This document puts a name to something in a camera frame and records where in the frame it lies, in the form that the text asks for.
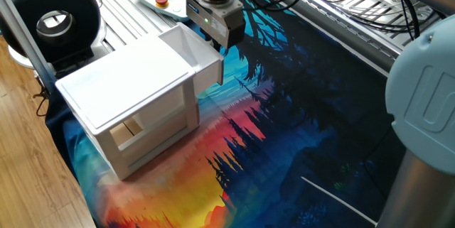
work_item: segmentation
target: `white drawer unit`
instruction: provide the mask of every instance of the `white drawer unit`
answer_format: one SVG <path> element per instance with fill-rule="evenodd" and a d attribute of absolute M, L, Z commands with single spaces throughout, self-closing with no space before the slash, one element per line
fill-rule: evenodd
<path fill-rule="evenodd" d="M 199 125 L 196 95 L 223 83 L 223 57 L 179 23 L 148 34 L 56 82 L 68 106 L 119 179 Z M 134 119 L 124 143 L 111 130 Z"/>

